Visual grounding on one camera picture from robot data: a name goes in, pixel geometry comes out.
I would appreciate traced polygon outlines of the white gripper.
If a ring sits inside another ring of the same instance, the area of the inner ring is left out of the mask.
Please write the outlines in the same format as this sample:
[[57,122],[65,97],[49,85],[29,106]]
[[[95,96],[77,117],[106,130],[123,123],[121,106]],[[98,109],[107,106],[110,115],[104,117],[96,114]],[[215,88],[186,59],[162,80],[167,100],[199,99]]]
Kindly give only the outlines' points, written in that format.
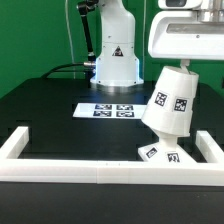
[[148,52],[153,58],[224,60],[224,0],[158,0]]

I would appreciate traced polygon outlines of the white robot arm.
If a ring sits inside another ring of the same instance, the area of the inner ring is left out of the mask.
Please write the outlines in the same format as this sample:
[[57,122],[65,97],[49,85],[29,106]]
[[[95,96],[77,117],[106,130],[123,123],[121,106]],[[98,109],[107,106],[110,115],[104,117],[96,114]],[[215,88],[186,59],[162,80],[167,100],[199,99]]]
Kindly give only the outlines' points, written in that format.
[[[148,52],[153,58],[224,60],[224,0],[157,0]],[[134,53],[135,18],[122,0],[98,0],[102,51],[91,82],[102,87],[133,87],[139,77]]]

